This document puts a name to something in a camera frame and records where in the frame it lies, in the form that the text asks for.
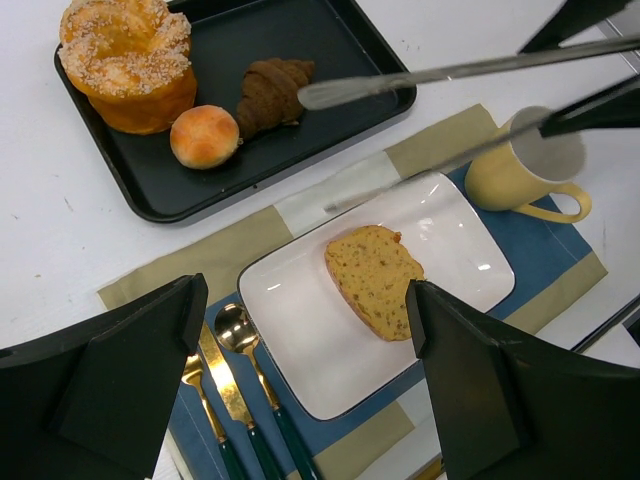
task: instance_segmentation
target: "cutlery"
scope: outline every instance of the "cutlery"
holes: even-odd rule
[[[235,353],[247,355],[249,360],[251,360],[251,364],[258,374],[258,379],[264,389],[264,393],[269,400],[280,432],[282,432],[282,436],[289,448],[289,452],[291,452],[293,461],[302,479],[321,479],[322,475],[315,465],[291,417],[280,404],[276,393],[256,361],[254,349],[260,342],[260,337],[251,323],[244,306],[231,303],[223,307],[216,315],[214,331],[216,332],[218,341],[224,348]]]
[[[626,52],[640,48],[640,35],[587,42],[536,53],[521,53],[479,62],[463,63],[418,72],[372,77],[351,77],[307,85],[298,100],[307,110],[322,110],[380,93],[442,80],[508,72],[555,63]]]
[[[207,414],[213,433],[218,440],[218,448],[220,449],[220,454],[222,455],[224,464],[227,467],[229,477],[231,480],[246,480],[248,477],[242,468],[238,455],[233,448],[231,441],[227,438],[227,434],[224,431],[220,420],[218,420],[216,412],[213,410],[213,407],[209,403],[209,399],[202,389],[203,374],[204,365],[202,364],[200,355],[196,353],[195,355],[187,357],[187,363],[184,367],[184,373],[182,374],[182,383],[191,385],[196,389],[198,395],[200,395],[200,401],[202,402],[204,411]]]
[[[328,214],[357,207],[366,201],[382,195],[407,182],[422,178],[432,172],[446,173],[468,163],[474,157],[513,140],[533,129],[538,129],[542,137],[552,137],[598,128],[638,128],[640,127],[640,75],[629,77],[605,90],[575,102],[561,110],[523,125],[503,135],[446,158],[435,165],[421,170],[405,179],[400,179],[384,187],[368,190],[333,201],[324,207]]]
[[[216,384],[216,388],[225,407],[227,407],[229,415],[233,420],[237,420],[246,425],[249,440],[258,457],[260,467],[262,467],[265,477],[267,480],[285,480],[285,476],[273,456],[264,435],[253,420],[242,393],[233,378],[233,372],[229,368],[206,322],[202,324],[199,345],[202,356],[209,367],[209,372],[213,377],[213,381]]]

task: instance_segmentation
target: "gold spoon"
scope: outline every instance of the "gold spoon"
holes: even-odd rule
[[[291,421],[289,414],[282,408],[280,400],[278,400],[275,391],[256,361],[254,350],[260,342],[260,337],[253,323],[251,323],[244,306],[231,303],[223,307],[216,315],[214,330],[218,341],[224,348],[235,353],[247,355],[251,360],[264,393],[269,400],[280,432],[302,479],[320,480],[322,476],[313,462],[309,450]]]

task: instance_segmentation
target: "mug handle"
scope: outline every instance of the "mug handle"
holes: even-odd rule
[[[562,193],[573,197],[574,200],[578,202],[578,205],[580,205],[580,211],[575,215],[567,215],[564,213],[551,212],[543,208],[534,207],[533,205],[522,205],[521,207],[514,208],[513,211],[555,223],[579,222],[591,212],[591,197],[575,183],[564,183],[558,186],[553,193]]]

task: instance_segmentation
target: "rectangular plate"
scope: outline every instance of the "rectangular plate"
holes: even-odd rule
[[[247,67],[270,57],[314,60],[314,81],[406,71],[353,0],[184,0],[170,9],[192,23],[196,105],[235,113]],[[255,137],[222,167],[202,172],[175,159],[168,131],[137,136],[107,127],[69,82],[57,51],[55,66],[130,207],[152,222],[226,208],[406,111],[416,96],[407,89],[306,112],[298,127]]]
[[[391,190],[247,267],[242,301],[291,391],[320,420],[352,409],[416,361],[411,341],[383,341],[356,316],[325,266],[327,243],[363,225],[401,232],[429,280],[483,312],[515,285],[502,251],[441,174]]]

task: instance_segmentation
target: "green handle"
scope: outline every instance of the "green handle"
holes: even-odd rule
[[[262,473],[267,480],[285,480],[285,476],[280,471],[278,462],[271,453],[271,449],[267,445],[262,432],[257,425],[251,425],[248,430],[249,440],[253,446],[253,451],[256,452],[260,466],[262,467]]]
[[[273,411],[273,416],[276,417],[280,432],[284,437],[289,453],[291,453],[293,457],[293,463],[296,464],[302,480],[322,480],[322,475],[318,467],[313,463],[313,458],[307,446],[304,444],[302,437],[300,437],[296,426],[291,421],[291,417],[286,410],[278,407]]]
[[[222,455],[224,465],[227,467],[229,478],[231,480],[248,480],[249,477],[247,477],[244,469],[242,468],[242,463],[240,463],[238,454],[236,454],[231,441],[226,438],[218,444],[218,448],[220,448],[220,454]]]

